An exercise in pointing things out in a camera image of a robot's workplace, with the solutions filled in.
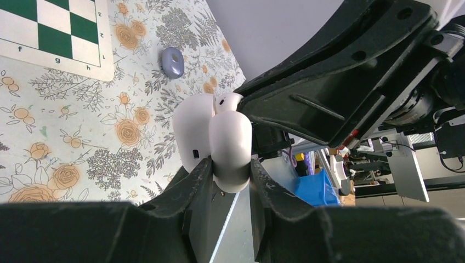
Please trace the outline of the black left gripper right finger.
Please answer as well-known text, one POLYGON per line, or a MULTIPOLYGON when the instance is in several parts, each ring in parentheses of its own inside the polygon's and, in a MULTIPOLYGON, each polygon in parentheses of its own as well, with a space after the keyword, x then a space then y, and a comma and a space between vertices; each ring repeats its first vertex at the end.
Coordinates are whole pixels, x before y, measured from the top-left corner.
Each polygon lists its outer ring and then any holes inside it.
POLYGON ((464 262, 464 229, 431 207, 313 207, 251 162, 256 262, 464 262))

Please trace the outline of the white earbud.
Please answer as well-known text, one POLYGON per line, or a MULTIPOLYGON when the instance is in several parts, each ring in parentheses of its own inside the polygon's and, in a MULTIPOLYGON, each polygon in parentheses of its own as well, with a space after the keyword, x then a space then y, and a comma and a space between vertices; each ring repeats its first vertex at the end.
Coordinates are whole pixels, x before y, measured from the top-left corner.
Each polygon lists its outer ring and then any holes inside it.
POLYGON ((220 96, 215 96, 213 100, 215 114, 225 111, 237 111, 238 105, 242 99, 243 96, 238 93, 226 93, 220 96))

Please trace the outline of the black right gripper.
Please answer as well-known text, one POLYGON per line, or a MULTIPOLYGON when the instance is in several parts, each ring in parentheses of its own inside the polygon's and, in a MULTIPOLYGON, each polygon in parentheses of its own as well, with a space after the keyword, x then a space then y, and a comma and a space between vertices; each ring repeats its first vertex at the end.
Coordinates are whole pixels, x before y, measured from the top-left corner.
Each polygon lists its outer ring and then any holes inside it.
POLYGON ((353 147, 377 127, 430 131, 435 110, 464 109, 462 25, 437 24, 418 1, 344 1, 301 48, 237 89, 238 110, 328 147, 353 147))

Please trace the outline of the white earbud charging case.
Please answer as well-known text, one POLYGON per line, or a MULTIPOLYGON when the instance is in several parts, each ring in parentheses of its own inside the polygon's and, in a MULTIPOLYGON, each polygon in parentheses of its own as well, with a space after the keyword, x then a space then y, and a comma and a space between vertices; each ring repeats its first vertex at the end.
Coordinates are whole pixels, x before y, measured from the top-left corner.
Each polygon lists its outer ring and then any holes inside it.
POLYGON ((174 111, 173 132, 186 171, 211 157, 217 186, 238 193, 249 183, 252 123, 238 108, 215 114, 214 97, 201 93, 184 99, 174 111))

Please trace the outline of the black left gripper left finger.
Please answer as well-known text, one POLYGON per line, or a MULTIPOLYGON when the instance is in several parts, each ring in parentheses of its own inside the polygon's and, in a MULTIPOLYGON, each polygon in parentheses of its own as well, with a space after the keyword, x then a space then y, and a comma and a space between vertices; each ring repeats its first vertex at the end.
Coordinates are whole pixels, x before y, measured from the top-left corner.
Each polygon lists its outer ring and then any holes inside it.
POLYGON ((154 199, 1 205, 1 262, 208 262, 213 164, 180 169, 154 199))

